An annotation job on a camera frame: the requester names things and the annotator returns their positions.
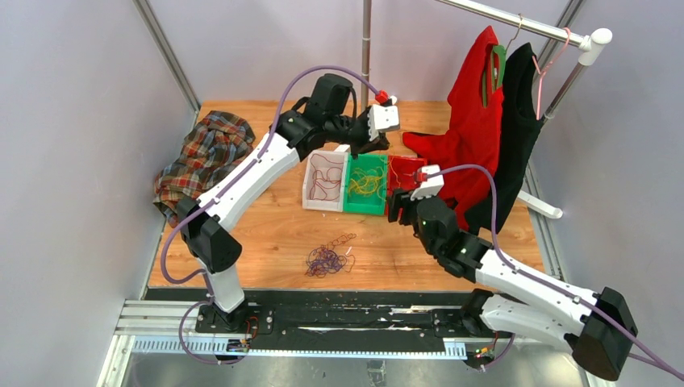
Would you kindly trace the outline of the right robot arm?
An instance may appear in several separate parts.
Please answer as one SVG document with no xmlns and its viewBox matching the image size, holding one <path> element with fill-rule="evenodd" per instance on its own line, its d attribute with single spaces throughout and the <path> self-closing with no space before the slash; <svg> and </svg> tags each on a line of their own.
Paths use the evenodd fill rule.
<svg viewBox="0 0 684 387">
<path fill-rule="evenodd" d="M 638 330 L 625 297 L 605 287 L 597 293 L 559 281 L 498 252 L 485 239 L 463 231 L 438 197 L 414 198 L 395 189 L 389 222 L 411 226 L 424 250 L 449 274 L 476 289 L 461 309 L 470 335 L 503 331 L 568 352 L 585 371 L 617 381 Z"/>
</svg>

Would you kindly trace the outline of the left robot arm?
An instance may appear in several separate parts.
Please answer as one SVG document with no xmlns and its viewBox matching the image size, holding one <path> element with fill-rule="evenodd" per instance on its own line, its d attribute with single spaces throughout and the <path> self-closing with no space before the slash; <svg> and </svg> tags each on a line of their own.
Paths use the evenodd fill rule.
<svg viewBox="0 0 684 387">
<path fill-rule="evenodd" d="M 277 116 L 256 148 L 224 179 L 196 199 L 177 205 L 182 240 L 202 266 L 208 306 L 228 333 L 247 322 L 236 262 L 243 247 L 230 234 L 244 212 L 281 175 L 327 143 L 347 145 L 352 156 L 388 149 L 399 127 L 397 98 L 384 90 L 360 114 L 344 111 L 356 96 L 352 82 L 334 73 L 319 77 L 311 94 Z"/>
</svg>

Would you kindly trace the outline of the red plastic bin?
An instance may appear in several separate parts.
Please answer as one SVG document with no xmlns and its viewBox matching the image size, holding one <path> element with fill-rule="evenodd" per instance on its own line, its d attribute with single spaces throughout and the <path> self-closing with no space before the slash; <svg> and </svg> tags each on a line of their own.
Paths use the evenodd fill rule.
<svg viewBox="0 0 684 387">
<path fill-rule="evenodd" d="M 389 213 L 390 197 L 395 189 L 412 190 L 419 184 L 415 180 L 415 173 L 426 166 L 427 160 L 419 157 L 388 156 L 388 173 L 386 184 L 386 208 L 384 215 Z"/>
</svg>

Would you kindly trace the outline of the green plastic bin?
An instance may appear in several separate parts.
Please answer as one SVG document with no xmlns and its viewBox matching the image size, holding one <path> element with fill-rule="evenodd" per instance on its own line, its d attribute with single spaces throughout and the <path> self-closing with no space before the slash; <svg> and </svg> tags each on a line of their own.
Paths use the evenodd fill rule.
<svg viewBox="0 0 684 387">
<path fill-rule="evenodd" d="M 359 155 L 348 157 L 343 212 L 384 215 L 388 156 Z"/>
</svg>

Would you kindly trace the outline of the white plastic bin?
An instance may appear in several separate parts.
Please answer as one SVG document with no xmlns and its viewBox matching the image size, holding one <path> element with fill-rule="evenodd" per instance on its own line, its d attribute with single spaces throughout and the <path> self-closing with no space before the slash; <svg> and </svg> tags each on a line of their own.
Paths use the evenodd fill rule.
<svg viewBox="0 0 684 387">
<path fill-rule="evenodd" d="M 302 208 L 342 212 L 347 166 L 347 152 L 313 151 L 306 161 Z"/>
</svg>

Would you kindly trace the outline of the red shirt on hanger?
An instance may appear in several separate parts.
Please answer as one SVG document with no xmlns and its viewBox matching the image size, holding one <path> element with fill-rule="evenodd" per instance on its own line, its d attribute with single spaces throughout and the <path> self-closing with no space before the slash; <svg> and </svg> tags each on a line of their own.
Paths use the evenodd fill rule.
<svg viewBox="0 0 684 387">
<path fill-rule="evenodd" d="M 402 143 L 442 170 L 462 164 L 482 166 L 494 175 L 498 167 L 503 116 L 503 89 L 492 80 L 492 49 L 498 45 L 493 27 L 486 27 L 475 39 L 448 93 L 450 117 L 446 132 L 430 135 L 405 132 Z M 490 183 L 476 169 L 463 169 L 443 175 L 439 192 L 457 216 L 460 228 L 477 234 L 481 228 L 466 213 L 485 201 Z"/>
</svg>

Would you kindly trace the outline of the plaid flannel shirt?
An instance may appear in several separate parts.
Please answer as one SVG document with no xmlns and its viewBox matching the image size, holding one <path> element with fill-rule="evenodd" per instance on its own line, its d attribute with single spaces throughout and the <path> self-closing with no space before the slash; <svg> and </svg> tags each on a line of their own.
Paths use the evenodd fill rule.
<svg viewBox="0 0 684 387">
<path fill-rule="evenodd" d="M 166 222 L 178 223 L 177 204 L 196 199 L 234 170 L 254 149 L 255 134 L 246 119 L 212 110 L 183 139 L 176 160 L 165 166 L 153 182 L 153 205 Z"/>
</svg>

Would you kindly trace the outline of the black shirt on hanger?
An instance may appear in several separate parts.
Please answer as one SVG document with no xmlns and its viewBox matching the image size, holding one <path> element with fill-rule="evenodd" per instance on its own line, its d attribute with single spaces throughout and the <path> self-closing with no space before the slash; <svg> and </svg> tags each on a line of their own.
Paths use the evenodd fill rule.
<svg viewBox="0 0 684 387">
<path fill-rule="evenodd" d="M 536 73 L 536 54 L 530 43 L 519 46 L 509 55 L 498 92 L 502 95 L 499 102 L 494 101 L 491 88 L 487 85 L 491 69 L 491 59 L 486 59 L 485 68 L 481 71 L 476 83 L 479 92 L 478 101 L 486 107 L 498 107 L 501 110 L 499 124 L 493 129 L 486 129 L 482 124 L 471 126 L 477 134 L 483 134 L 476 145 L 478 154 L 484 156 L 477 164 L 482 167 L 491 166 L 493 151 L 498 151 L 496 169 L 492 177 L 497 191 L 495 232 L 500 232 L 506 222 L 516 197 L 522 188 L 523 177 L 532 149 L 539 137 L 542 122 L 537 118 L 533 106 L 532 84 Z"/>
</svg>

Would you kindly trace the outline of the green hanger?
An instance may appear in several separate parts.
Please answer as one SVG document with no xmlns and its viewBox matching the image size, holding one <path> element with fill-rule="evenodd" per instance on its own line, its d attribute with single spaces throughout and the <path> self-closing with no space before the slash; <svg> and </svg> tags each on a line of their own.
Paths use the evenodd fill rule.
<svg viewBox="0 0 684 387">
<path fill-rule="evenodd" d="M 487 51 L 481 76 L 482 106 L 487 107 L 490 95 L 503 86 L 507 51 L 502 45 L 491 45 Z"/>
</svg>

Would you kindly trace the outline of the pink hanger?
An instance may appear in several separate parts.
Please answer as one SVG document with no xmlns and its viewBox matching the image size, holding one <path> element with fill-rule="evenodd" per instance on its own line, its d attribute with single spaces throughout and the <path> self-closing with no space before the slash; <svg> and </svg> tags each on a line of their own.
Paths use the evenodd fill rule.
<svg viewBox="0 0 684 387">
<path fill-rule="evenodd" d="M 566 32 L 567 37 L 565 39 L 565 42 L 564 42 L 561 50 L 551 60 L 548 60 L 546 62 L 546 65 L 543 68 L 540 68 L 537 57 L 536 56 L 532 57 L 532 61 L 533 61 L 533 64 L 535 65 L 537 75 L 539 76 L 538 77 L 538 86 L 537 86 L 537 98 L 536 98 L 536 121 L 540 121 L 540 119 L 541 119 L 541 102 L 542 102 L 544 77 L 548 73 L 548 71 L 552 68 L 553 63 L 560 58 L 560 56 L 565 52 L 565 50 L 569 46 L 572 31 L 570 30 L 569 27 L 563 27 L 563 30 Z"/>
</svg>

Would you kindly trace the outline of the metal clothes rack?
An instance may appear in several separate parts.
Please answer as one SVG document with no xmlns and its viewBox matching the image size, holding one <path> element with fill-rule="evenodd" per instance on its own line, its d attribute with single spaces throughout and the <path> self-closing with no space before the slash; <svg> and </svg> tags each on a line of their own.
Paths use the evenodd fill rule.
<svg viewBox="0 0 684 387">
<path fill-rule="evenodd" d="M 578 16 L 579 11 L 586 1 L 568 1 L 557 25 L 549 25 L 519 14 L 512 14 L 504 10 L 487 6 L 475 1 L 437 1 L 443 4 L 464 10 L 469 13 L 485 17 L 506 25 L 514 26 L 517 31 L 528 31 L 534 35 L 543 36 L 550 41 L 566 44 L 563 47 L 576 47 L 582 53 L 578 57 L 577 64 L 564 81 L 556 96 L 549 103 L 548 108 L 540 115 L 542 123 L 547 123 L 555 117 L 557 109 L 564 100 L 566 94 L 576 83 L 578 78 L 593 65 L 599 58 L 603 49 L 613 40 L 613 32 L 609 28 L 601 27 L 594 30 L 590 35 L 579 35 L 567 32 L 569 24 Z M 371 53 L 371 23 L 373 1 L 362 1 L 362 33 L 361 33 L 361 76 L 368 81 L 370 75 Z M 550 65 L 554 60 L 560 59 L 561 51 L 556 59 L 550 59 L 553 54 L 553 44 L 547 43 L 542 49 L 542 61 L 544 65 Z M 559 219 L 564 212 L 561 208 L 548 204 L 534 195 L 521 190 L 517 200 L 522 202 L 529 210 L 550 219 Z"/>
</svg>

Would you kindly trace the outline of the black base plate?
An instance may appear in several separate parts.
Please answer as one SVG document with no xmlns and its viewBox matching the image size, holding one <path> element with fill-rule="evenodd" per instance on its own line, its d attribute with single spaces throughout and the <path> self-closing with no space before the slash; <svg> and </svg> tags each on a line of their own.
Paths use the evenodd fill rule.
<svg viewBox="0 0 684 387">
<path fill-rule="evenodd" d="M 248 339 L 253 349 L 441 352 L 445 339 L 503 344 L 508 333 L 461 313 L 465 292 L 248 289 L 237 310 L 198 310 L 198 333 Z"/>
</svg>

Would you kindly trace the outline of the aluminium frame rail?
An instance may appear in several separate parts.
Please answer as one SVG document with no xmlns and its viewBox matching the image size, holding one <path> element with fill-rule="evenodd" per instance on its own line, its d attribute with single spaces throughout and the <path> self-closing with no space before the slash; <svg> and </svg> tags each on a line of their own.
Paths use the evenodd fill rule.
<svg viewBox="0 0 684 387">
<path fill-rule="evenodd" d="M 142 18 L 146 28 L 148 29 L 148 32 L 150 33 L 165 63 L 172 73 L 173 78 L 179 86 L 185 100 L 192 111 L 195 114 L 198 114 L 201 109 L 201 102 L 199 101 L 193 86 L 190 84 L 189 78 L 186 76 L 186 73 L 183 70 L 181 63 L 164 32 L 164 28 L 156 16 L 151 2 L 149 0 L 133 0 L 132 2 L 136 6 L 140 17 Z"/>
</svg>

